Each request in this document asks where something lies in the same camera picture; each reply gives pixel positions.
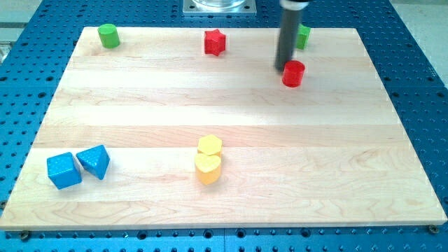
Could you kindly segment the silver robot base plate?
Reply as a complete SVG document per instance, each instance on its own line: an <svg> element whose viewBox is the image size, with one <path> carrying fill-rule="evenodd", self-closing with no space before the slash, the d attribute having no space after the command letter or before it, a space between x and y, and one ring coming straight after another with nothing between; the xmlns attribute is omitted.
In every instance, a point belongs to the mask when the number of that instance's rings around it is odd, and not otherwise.
<svg viewBox="0 0 448 252"><path fill-rule="evenodd" d="M183 0L183 14L201 15L255 15L255 0Z"/></svg>

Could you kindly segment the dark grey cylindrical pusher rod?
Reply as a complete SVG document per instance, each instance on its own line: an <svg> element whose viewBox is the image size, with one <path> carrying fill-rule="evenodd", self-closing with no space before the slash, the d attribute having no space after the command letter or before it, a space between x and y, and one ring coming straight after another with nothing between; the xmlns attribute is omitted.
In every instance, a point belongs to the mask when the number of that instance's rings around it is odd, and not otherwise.
<svg viewBox="0 0 448 252"><path fill-rule="evenodd" d="M285 64L293 57L300 24L302 23L303 10L309 5L310 0L280 0L283 9L280 22L279 37L276 46L274 67L277 71L283 71Z"/></svg>

